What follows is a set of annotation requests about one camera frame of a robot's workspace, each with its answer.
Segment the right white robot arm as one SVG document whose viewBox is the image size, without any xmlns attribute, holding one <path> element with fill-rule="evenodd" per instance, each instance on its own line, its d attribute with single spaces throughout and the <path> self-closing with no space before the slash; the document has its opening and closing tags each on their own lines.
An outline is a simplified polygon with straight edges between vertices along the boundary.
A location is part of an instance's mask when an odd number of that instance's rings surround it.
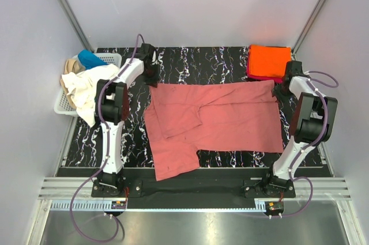
<svg viewBox="0 0 369 245">
<path fill-rule="evenodd" d="M 282 83 L 274 89 L 279 96 L 294 95 L 298 103 L 289 127 L 288 145 L 260 182 L 261 191 L 268 197 L 293 191 L 295 172 L 301 162 L 332 134 L 338 100 L 324 95 L 314 82 L 337 88 L 338 81 L 331 77 L 334 84 L 329 85 L 311 78 L 310 73 L 303 72 L 301 62 L 289 61 Z"/>
</svg>

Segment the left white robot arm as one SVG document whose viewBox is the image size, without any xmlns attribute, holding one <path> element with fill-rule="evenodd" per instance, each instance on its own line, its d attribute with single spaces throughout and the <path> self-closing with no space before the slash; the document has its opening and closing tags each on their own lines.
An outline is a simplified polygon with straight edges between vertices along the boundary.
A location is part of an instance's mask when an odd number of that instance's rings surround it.
<svg viewBox="0 0 369 245">
<path fill-rule="evenodd" d="M 93 176 L 93 197 L 118 197 L 128 192 L 123 178 L 121 138 L 130 113 L 128 89 L 140 76 L 147 85 L 157 87 L 159 64 L 156 49 L 148 43 L 134 49 L 132 56 L 111 80 L 97 82 L 95 114 L 103 133 L 104 157 L 99 172 Z"/>
</svg>

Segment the salmon pink t-shirt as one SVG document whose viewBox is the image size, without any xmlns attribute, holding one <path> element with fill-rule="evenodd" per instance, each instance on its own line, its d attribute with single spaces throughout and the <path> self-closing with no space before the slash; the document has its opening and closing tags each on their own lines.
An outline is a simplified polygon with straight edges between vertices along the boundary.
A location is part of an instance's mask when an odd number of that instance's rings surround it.
<svg viewBox="0 0 369 245">
<path fill-rule="evenodd" d="M 144 121 L 156 180 L 199 168 L 199 150 L 282 153 L 273 88 L 272 80 L 150 88 Z"/>
</svg>

